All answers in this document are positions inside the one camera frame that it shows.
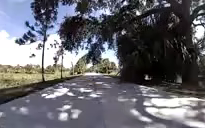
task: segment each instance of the road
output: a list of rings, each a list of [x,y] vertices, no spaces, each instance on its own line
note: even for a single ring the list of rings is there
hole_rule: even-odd
[[[205,128],[205,100],[87,74],[0,106],[2,128]]]

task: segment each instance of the branch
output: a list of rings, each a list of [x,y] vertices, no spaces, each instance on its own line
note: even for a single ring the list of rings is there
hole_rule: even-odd
[[[157,13],[162,13],[162,12],[168,12],[168,11],[171,11],[171,8],[170,7],[165,7],[165,8],[154,8],[154,9],[151,9],[151,10],[148,10],[146,11],[145,13],[139,15],[139,16],[136,16],[134,17],[131,21],[134,21],[134,20],[141,20],[143,18],[146,18],[148,16],[151,16],[153,14],[157,14]]]
[[[192,14],[191,14],[191,21],[194,21],[197,17],[199,16],[204,16],[205,15],[205,4],[200,5],[198,7],[196,7]]]
[[[170,4],[171,8],[173,9],[173,12],[179,14],[181,12],[181,4],[178,3],[176,0],[166,0],[167,3]]]

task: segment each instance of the tree line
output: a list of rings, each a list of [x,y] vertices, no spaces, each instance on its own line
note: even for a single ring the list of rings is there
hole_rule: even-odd
[[[45,68],[46,74],[54,74],[55,72],[59,72],[61,69],[61,65],[48,65]],[[62,68],[63,72],[69,72],[69,68]],[[41,66],[40,65],[33,65],[33,64],[27,64],[25,66],[11,66],[11,65],[0,65],[0,72],[1,73],[26,73],[26,74],[37,74],[42,73],[41,72]]]

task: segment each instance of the distant tree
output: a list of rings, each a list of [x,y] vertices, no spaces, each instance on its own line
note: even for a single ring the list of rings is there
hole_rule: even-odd
[[[48,32],[52,29],[53,23],[57,20],[58,0],[34,0],[31,3],[32,14],[34,15],[35,24],[30,25],[28,21],[25,25],[30,29],[23,35],[22,38],[17,39],[16,43],[19,45],[31,44],[37,41],[42,41],[38,44],[38,49],[42,48],[42,81],[44,78],[44,51],[45,43],[49,36]]]
[[[64,50],[64,47],[63,47],[63,43],[64,43],[64,42],[62,42],[62,43],[58,46],[59,49],[58,49],[58,51],[57,51],[57,53],[56,53],[56,55],[55,55],[55,57],[54,57],[55,64],[57,64],[59,58],[61,58],[61,67],[60,67],[61,79],[63,78],[63,76],[62,76],[62,70],[63,70],[64,55],[65,55],[65,50]]]
[[[48,65],[47,67],[46,67],[46,73],[55,73],[55,70],[56,70],[56,67],[55,66],[52,66],[52,65]]]
[[[114,62],[110,62],[110,70],[117,70],[117,66]]]
[[[74,67],[74,72],[76,72],[77,74],[82,74],[86,71],[86,65],[87,65],[86,57],[87,55],[84,55],[77,61]]]

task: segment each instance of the tree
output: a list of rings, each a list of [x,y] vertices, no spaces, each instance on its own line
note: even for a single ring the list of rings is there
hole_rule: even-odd
[[[65,5],[75,3],[63,0]],[[110,14],[90,15],[99,9],[108,9]],[[59,30],[68,50],[87,44],[88,58],[96,61],[105,43],[111,49],[117,45],[122,75],[137,80],[150,74],[165,80],[180,74],[184,82],[197,84],[197,59],[205,37],[194,41],[193,34],[195,27],[205,28],[205,1],[81,0],[76,12],[76,16],[66,17]]]
[[[114,62],[110,63],[110,70],[113,70],[113,71],[117,70],[117,66]]]
[[[86,71],[86,65],[86,55],[84,55],[77,61],[74,67],[74,72],[76,72],[77,74],[83,74]]]
[[[39,43],[38,49],[42,48],[42,81],[44,78],[44,51],[45,43],[49,36],[49,30],[52,29],[53,23],[57,20],[57,8],[58,0],[34,0],[31,3],[31,9],[35,19],[34,25],[30,25],[28,21],[25,25],[30,29],[27,33],[23,35],[22,38],[17,39],[16,43],[19,45],[31,44],[37,41],[42,41]]]
[[[54,57],[54,61],[55,61],[55,64],[57,64],[59,58],[61,57],[61,67],[60,67],[60,72],[61,72],[61,79],[63,78],[62,76],[62,69],[63,69],[63,60],[64,60],[64,54],[65,54],[65,50],[64,50],[64,47],[63,47],[63,44],[64,42],[61,43],[61,45],[59,46],[59,49],[56,53],[56,56]]]

